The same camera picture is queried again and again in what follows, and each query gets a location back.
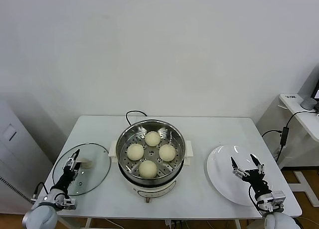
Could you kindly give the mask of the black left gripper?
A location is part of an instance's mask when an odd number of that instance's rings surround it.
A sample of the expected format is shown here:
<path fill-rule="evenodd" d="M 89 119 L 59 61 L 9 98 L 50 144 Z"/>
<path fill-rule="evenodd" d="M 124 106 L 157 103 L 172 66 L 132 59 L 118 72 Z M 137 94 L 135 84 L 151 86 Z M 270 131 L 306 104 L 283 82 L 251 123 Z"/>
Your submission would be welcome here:
<path fill-rule="evenodd" d="M 63 174 L 58 182 L 51 187 L 51 190 L 58 189 L 62 192 L 68 192 L 69 185 L 75 180 L 76 173 L 78 172 L 78 165 L 74 167 L 76 159 L 80 150 L 76 150 L 70 157 L 68 157 L 66 166 L 63 168 Z"/>

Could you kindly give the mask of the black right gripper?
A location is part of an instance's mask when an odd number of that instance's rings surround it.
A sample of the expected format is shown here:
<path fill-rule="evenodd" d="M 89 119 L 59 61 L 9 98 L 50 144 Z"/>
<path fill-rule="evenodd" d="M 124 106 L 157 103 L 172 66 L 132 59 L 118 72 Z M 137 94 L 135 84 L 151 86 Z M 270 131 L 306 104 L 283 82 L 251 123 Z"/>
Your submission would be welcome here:
<path fill-rule="evenodd" d="M 243 178 L 244 182 L 249 183 L 252 186 L 256 197 L 271 193 L 268 183 L 263 180 L 265 176 L 264 164 L 261 164 L 259 159 L 254 154 L 250 154 L 250 157 L 257 168 L 245 171 L 240 169 L 233 157 L 231 157 L 233 174 L 238 178 Z"/>

